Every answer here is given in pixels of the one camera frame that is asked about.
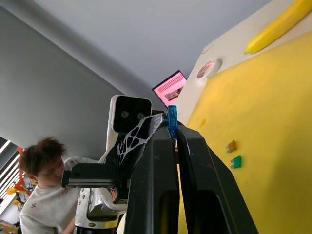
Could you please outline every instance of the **blue fuse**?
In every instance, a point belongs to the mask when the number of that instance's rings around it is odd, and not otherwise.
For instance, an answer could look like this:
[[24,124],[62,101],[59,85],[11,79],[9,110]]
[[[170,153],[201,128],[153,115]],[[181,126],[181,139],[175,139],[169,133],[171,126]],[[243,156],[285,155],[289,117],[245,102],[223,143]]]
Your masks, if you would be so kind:
[[177,124],[177,110],[176,106],[168,107],[168,129],[172,139],[176,139]]

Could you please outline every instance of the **laptop screen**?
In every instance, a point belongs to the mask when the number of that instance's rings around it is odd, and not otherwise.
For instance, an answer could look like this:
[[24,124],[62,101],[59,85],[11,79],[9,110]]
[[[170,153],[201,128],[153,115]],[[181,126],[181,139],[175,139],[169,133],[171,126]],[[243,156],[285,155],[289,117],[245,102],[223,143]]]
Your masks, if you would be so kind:
[[155,86],[153,91],[168,108],[168,106],[175,104],[176,98],[180,95],[185,83],[185,76],[180,71],[177,71]]

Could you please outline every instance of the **toy banana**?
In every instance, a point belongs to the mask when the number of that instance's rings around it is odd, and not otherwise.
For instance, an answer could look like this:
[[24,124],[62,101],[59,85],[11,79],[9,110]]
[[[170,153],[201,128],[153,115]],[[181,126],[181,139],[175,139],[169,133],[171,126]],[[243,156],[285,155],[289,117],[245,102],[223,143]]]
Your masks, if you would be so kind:
[[295,0],[295,2],[274,22],[249,42],[245,53],[256,53],[270,45],[312,10],[312,0]]

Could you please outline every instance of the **person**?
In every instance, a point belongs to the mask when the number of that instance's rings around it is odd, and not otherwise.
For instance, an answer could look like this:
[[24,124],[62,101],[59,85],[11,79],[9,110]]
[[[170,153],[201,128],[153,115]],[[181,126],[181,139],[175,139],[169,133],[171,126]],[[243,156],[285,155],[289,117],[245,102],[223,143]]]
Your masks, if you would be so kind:
[[23,234],[73,233],[80,189],[61,187],[63,171],[97,161],[81,157],[63,161],[65,153],[62,143],[47,137],[21,154],[19,167],[38,181],[19,215]]

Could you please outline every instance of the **orange object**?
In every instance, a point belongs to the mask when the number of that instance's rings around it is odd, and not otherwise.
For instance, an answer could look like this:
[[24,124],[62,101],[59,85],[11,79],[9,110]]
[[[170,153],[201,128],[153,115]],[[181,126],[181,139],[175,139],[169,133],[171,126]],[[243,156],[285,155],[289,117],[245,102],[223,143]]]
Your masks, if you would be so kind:
[[231,152],[237,150],[236,141],[233,140],[230,144],[228,144],[226,149],[227,149],[227,151],[226,151],[227,153],[231,153]]

